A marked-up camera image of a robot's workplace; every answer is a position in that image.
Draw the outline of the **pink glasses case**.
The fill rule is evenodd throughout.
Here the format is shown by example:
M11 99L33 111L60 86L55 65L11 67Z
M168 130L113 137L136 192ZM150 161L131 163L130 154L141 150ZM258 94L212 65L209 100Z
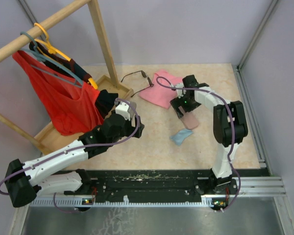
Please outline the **pink glasses case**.
M179 110L183 114L180 120L184 124L186 129L194 130L199 126L199 122L192 112L185 112L181 106L179 107Z

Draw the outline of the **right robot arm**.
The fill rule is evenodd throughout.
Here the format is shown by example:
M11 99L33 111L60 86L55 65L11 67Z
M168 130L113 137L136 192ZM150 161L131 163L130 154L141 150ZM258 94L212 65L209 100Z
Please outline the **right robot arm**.
M219 194L232 178L232 160L239 144L248 135L244 106L241 101L222 98L208 84L198 83L194 75L188 75L181 83L170 86L177 92L177 97L170 104L179 119L201 105L213 114L213 134L218 150L209 188Z

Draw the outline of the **small light blue cloth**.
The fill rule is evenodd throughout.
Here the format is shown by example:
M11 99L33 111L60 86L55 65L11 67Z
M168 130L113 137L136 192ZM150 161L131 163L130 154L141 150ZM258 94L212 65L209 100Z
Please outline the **small light blue cloth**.
M183 141L192 134L192 130L182 129L176 134L170 136L170 140L173 141L174 144L176 144L177 146L180 146L183 143Z

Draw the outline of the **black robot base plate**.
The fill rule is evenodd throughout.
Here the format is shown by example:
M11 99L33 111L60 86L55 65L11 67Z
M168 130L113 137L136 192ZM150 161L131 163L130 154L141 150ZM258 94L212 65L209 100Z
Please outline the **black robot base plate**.
M212 207L225 209L229 197L236 197L241 180L233 176L218 179L211 170L87 170L86 179L76 191L65 195L90 195L91 202L135 204L200 203L204 195L220 195Z

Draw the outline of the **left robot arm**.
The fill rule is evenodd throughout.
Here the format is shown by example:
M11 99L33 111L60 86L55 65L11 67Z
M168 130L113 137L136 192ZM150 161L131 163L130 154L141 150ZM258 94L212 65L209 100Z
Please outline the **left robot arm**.
M23 207L36 197L46 194L89 193L92 181L84 169L65 174L58 172L72 164L102 154L130 137L140 138L144 127L140 117L136 118L133 126L130 120L113 113L102 125L96 126L66 147L25 163L18 159L13 160L8 166L4 182L13 207Z

